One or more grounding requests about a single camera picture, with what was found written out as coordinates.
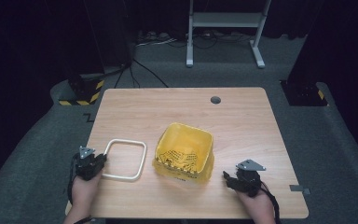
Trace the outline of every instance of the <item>wrist strap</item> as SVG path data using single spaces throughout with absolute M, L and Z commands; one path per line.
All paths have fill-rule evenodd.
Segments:
M 83 218 L 81 220 L 78 220 L 74 224 L 83 224 L 83 223 L 90 222 L 90 221 L 93 221 L 93 220 L 94 220 L 94 218 L 92 218 L 91 216 L 88 216 L 88 217 L 85 217 L 85 218 Z

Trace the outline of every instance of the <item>yellow and black warning stripe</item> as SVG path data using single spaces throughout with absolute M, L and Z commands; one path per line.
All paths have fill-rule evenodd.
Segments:
M 90 93 L 89 100 L 59 100 L 60 105 L 94 105 L 100 96 L 101 88 L 103 86 L 103 80 L 99 81 L 93 92 Z

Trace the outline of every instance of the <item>metal stand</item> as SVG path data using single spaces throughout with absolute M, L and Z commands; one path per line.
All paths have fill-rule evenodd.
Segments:
M 188 19 L 188 38 L 186 66 L 192 67 L 193 59 L 193 29 L 194 27 L 254 27 L 257 28 L 255 40 L 250 41 L 252 51 L 255 56 L 257 66 L 264 68 L 263 58 L 261 57 L 258 43 L 263 32 L 264 24 L 269 12 L 271 0 L 267 0 L 263 12 L 260 13 L 219 13 L 219 12 L 194 12 L 193 0 L 190 0 L 190 10 Z

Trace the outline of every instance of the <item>dark background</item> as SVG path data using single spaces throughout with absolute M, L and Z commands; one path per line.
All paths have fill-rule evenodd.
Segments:
M 122 8 L 114 14 L 123 20 L 120 24 L 148 31 L 145 22 L 150 19 L 147 17 L 150 8 L 141 10 L 143 1 L 107 2 L 106 10 Z M 160 1 L 156 5 L 151 2 L 152 9 L 170 8 L 159 5 Z M 253 11 L 264 5 L 255 0 L 225 1 L 223 7 L 217 0 L 195 2 L 196 10 L 207 11 Z M 103 22 L 106 17 L 92 18 L 92 10 L 100 9 L 101 3 L 0 0 L 0 167 L 26 132 L 52 106 L 49 90 L 55 84 L 69 76 L 104 73 L 106 66 L 117 66 L 131 58 L 130 49 L 119 49 L 125 42 L 114 46 L 106 41 L 124 32 L 123 27 L 116 24 L 109 28 L 111 23 Z M 163 18 L 159 20 L 163 24 L 157 26 L 165 27 L 171 36 L 180 39 L 186 34 L 188 2 L 175 0 L 172 6 L 176 8 L 174 13 L 157 13 Z M 115 18 L 107 20 L 114 23 Z M 96 32 L 98 24 L 105 33 Z M 325 82 L 358 143 L 358 1 L 272 1 L 264 36 L 297 38 L 307 34 L 289 79 Z M 112 38 L 121 41 L 121 37 Z M 124 56 L 115 56 L 118 50 L 125 52 Z

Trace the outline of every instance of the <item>wooden table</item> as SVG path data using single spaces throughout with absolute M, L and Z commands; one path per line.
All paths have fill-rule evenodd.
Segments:
M 220 104 L 211 103 L 218 96 Z M 159 138 L 169 124 L 184 123 L 213 135 L 213 174 L 207 184 L 158 175 L 152 166 Z M 140 179 L 103 179 L 92 206 L 94 217 L 248 218 L 222 172 L 235 176 L 235 165 L 251 159 L 267 168 L 258 172 L 278 200 L 282 218 L 308 216 L 296 174 L 284 146 L 269 99 L 261 88 L 107 90 L 89 136 L 88 147 L 103 153 L 114 138 L 142 141 L 148 150 Z M 105 172 L 134 175 L 142 148 L 117 145 Z

